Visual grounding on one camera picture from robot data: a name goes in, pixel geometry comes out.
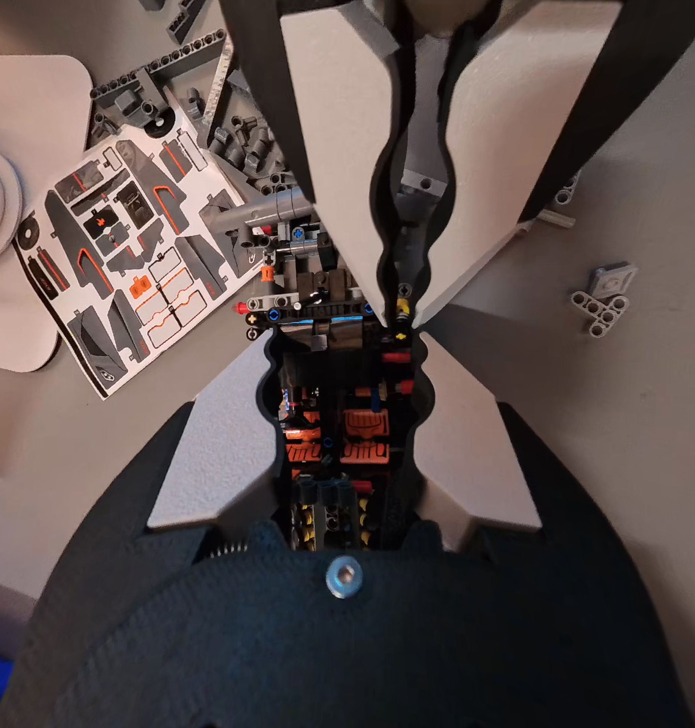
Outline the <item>white desk lamp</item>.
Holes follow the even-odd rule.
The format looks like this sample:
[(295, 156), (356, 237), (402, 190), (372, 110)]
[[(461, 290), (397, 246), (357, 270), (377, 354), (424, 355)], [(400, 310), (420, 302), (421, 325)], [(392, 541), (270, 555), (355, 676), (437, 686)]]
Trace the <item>white desk lamp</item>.
[(41, 368), (58, 341), (13, 248), (18, 223), (88, 137), (91, 80), (64, 55), (0, 55), (0, 369)]

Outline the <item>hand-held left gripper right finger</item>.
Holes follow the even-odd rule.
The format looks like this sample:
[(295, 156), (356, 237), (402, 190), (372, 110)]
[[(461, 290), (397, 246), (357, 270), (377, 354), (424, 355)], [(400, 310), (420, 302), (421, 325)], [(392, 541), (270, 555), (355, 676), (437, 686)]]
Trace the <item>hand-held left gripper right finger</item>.
[(539, 529), (494, 395), (429, 334), (420, 337), (434, 407), (415, 433), (415, 464), (426, 482), (417, 514), (440, 529)]

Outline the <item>pile of dark grey lego pieces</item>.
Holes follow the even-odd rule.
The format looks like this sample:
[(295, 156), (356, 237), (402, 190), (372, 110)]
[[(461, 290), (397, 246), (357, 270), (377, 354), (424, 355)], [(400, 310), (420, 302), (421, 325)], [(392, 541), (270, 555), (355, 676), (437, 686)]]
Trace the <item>pile of dark grey lego pieces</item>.
[(118, 121), (163, 138), (176, 123), (175, 106), (165, 96), (167, 82), (217, 60), (206, 97), (193, 87), (181, 107), (194, 125), (196, 151), (209, 150), (246, 199), (270, 195), (297, 185), (294, 174), (268, 122), (261, 114), (233, 41), (224, 28), (188, 38), (205, 2), (178, 2), (167, 33), (172, 50), (90, 92), (96, 112), (96, 134), (118, 132)]

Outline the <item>lego car model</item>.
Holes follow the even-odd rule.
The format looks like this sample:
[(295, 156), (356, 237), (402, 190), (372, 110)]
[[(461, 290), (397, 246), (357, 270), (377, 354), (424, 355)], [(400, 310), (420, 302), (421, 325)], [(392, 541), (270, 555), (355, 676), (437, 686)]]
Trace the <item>lego car model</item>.
[(293, 551), (395, 548), (415, 520), (398, 486), (417, 421), (409, 253), (396, 262), (396, 300), (407, 298), (412, 315), (398, 319), (395, 303), (386, 328), (316, 212), (268, 222), (251, 242), (245, 228), (223, 235), (261, 255), (261, 282), (234, 306), (247, 338), (278, 332), (285, 465), (274, 520)]

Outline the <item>light grey T-shaped lego beam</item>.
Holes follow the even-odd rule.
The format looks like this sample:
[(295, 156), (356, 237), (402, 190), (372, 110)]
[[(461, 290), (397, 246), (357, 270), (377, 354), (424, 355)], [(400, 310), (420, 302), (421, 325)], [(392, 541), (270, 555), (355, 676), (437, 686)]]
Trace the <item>light grey T-shaped lego beam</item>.
[(589, 318), (587, 332), (594, 339), (606, 336), (630, 305), (626, 296), (613, 296), (607, 302), (603, 302), (583, 291), (573, 293), (570, 301), (577, 310)]

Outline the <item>sticker sheet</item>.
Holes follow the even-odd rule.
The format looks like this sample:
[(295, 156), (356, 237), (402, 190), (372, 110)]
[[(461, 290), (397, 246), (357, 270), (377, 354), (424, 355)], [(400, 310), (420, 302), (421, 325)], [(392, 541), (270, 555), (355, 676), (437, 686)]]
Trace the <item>sticker sheet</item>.
[(64, 343), (105, 399), (259, 275), (211, 233), (243, 205), (183, 112), (151, 138), (123, 125), (45, 185), (15, 250)]

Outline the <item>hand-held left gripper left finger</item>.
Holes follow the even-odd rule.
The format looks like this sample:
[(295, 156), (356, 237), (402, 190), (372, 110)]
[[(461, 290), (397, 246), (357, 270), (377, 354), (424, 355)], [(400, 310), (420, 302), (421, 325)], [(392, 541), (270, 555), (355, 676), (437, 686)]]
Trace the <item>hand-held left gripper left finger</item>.
[(247, 529), (277, 510), (277, 424), (261, 398), (274, 339), (273, 331), (261, 334), (195, 398), (147, 521), (151, 529)]

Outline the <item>light grey square lego plate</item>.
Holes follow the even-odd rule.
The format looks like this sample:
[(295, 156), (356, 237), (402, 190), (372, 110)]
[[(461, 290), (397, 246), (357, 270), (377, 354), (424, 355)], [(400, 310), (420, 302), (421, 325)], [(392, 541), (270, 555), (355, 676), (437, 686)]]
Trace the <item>light grey square lego plate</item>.
[(628, 262), (596, 268), (590, 275), (587, 293), (598, 300), (623, 295), (639, 267)]

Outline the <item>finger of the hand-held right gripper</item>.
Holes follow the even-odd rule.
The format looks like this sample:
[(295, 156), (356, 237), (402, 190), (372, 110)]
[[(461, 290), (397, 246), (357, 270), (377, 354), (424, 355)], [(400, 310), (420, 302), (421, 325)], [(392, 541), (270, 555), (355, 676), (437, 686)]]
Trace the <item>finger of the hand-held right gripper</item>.
[(431, 279), (416, 304), (415, 327), (514, 236), (620, 8), (619, 2), (539, 2), (461, 72), (446, 129), (454, 205), (428, 251)]
[(388, 59), (399, 44), (364, 2), (284, 14), (280, 28), (316, 212), (386, 325), (378, 279), (384, 243), (371, 199), (394, 126)]

